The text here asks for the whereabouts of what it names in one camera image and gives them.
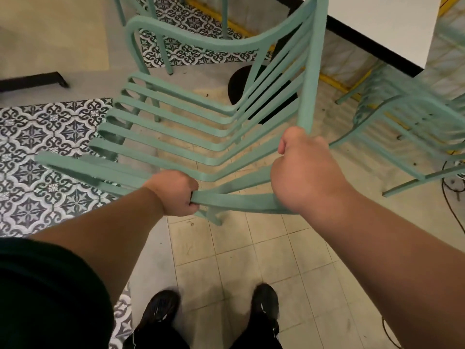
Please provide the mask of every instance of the power cord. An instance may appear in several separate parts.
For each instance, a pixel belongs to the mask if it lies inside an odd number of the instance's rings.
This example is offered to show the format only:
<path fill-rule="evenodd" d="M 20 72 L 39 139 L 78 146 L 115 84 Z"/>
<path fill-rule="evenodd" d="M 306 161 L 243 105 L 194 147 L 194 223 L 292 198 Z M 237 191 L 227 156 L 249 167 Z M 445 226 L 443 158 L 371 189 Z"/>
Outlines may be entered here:
<path fill-rule="evenodd" d="M 444 162 L 444 165 L 442 166 L 442 169 L 441 170 L 444 170 L 445 166 L 447 164 L 447 161 Z M 446 187 L 448 190 L 452 191 L 452 192 L 455 192 L 457 194 L 457 196 L 459 195 L 459 193 L 462 193 L 462 192 L 465 192 L 465 181 L 463 179 L 462 176 L 458 176 L 460 178 L 461 181 L 464 182 L 464 187 L 461 188 L 461 189 L 455 189 L 453 188 L 452 186 L 448 185 L 446 182 L 445 182 L 445 179 L 442 178 L 441 179 L 441 189 L 442 189 L 442 194 L 444 196 L 444 200 L 445 200 L 445 203 L 447 203 L 447 206 L 449 207 L 449 210 L 450 212 L 452 213 L 452 215 L 454 216 L 455 220 L 457 221 L 458 225 L 460 226 L 460 228 L 462 229 L 463 233 L 465 234 L 465 228 L 463 226 L 463 224 L 460 222 L 460 220 L 458 219 L 457 215 L 455 214 L 454 210 L 452 209 L 452 207 L 450 206 L 450 202 L 449 202 L 449 199 L 447 198 L 447 195 L 445 194 L 445 188 Z M 387 330 L 386 330 L 386 320 L 384 319 L 384 317 L 381 317 L 381 324 L 383 325 L 383 329 L 384 329 L 384 333 L 386 334 L 387 338 L 391 341 L 391 343 L 398 349 L 403 349 L 400 345 L 398 345 L 395 341 L 392 340 L 392 338 L 390 337 L 389 333 L 387 333 Z"/>

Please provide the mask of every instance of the person's left arm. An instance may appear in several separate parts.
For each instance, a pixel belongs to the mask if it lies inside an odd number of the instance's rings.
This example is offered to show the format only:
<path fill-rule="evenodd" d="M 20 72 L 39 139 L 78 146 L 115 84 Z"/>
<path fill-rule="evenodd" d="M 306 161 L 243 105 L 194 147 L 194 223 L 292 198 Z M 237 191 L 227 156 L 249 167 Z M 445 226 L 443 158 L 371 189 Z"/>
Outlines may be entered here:
<path fill-rule="evenodd" d="M 123 291 L 150 230 L 163 215 L 189 215 L 198 183 L 177 170 L 153 175 L 142 188 L 106 206 L 44 229 L 30 237 L 64 247 L 101 278 L 113 304 Z"/>

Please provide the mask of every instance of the dark green sleeve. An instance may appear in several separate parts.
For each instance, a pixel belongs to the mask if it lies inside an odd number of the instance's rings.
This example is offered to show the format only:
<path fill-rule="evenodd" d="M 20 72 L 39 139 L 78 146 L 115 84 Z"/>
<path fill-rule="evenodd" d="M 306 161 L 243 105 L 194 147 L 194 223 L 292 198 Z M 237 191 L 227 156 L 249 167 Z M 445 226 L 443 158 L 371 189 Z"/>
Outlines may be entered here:
<path fill-rule="evenodd" d="M 83 259 L 0 239 L 0 348 L 108 348 L 113 321 L 108 292 Z"/>

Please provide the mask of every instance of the patterned floor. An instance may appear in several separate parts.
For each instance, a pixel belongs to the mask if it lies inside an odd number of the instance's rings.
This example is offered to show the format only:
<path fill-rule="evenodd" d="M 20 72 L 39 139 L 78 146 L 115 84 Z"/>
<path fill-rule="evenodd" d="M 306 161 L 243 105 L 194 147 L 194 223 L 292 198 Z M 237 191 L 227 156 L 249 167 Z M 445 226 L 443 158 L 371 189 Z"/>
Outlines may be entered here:
<path fill-rule="evenodd" d="M 137 0 L 147 9 L 146 0 Z M 183 5 L 179 0 L 154 0 L 157 17 L 160 21 L 198 33 L 207 37 L 221 37 L 221 23 L 202 13 L 191 5 Z M 228 29 L 231 39 L 241 39 L 239 33 Z M 142 54 L 147 67 L 162 67 L 163 60 L 155 36 L 145 30 L 140 31 Z M 166 50 L 173 66 L 188 64 L 218 64 L 224 62 L 253 61 L 253 52 L 228 53 L 202 51 L 189 45 L 182 45 L 175 39 L 165 39 Z"/>
<path fill-rule="evenodd" d="M 89 140 L 111 107 L 112 100 L 103 98 L 0 109 L 0 236 L 27 236 L 114 199 L 33 160 L 43 150 L 89 153 Z M 131 332 L 128 288 L 115 318 L 110 347 L 121 348 Z"/>

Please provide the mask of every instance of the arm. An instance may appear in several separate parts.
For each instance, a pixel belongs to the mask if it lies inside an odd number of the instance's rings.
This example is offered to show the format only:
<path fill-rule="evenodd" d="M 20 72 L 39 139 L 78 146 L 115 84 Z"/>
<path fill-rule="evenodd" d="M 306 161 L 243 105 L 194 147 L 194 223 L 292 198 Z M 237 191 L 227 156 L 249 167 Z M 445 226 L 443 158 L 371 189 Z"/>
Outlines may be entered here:
<path fill-rule="evenodd" d="M 278 152 L 276 196 L 337 252 L 401 344 L 463 348 L 465 254 L 358 193 L 322 138 L 291 127 Z"/>
<path fill-rule="evenodd" d="M 189 215 L 198 183 L 184 173 L 164 170 L 142 188 L 30 238 L 67 248 L 101 278 L 113 304 L 131 276 L 150 230 L 163 215 Z"/>

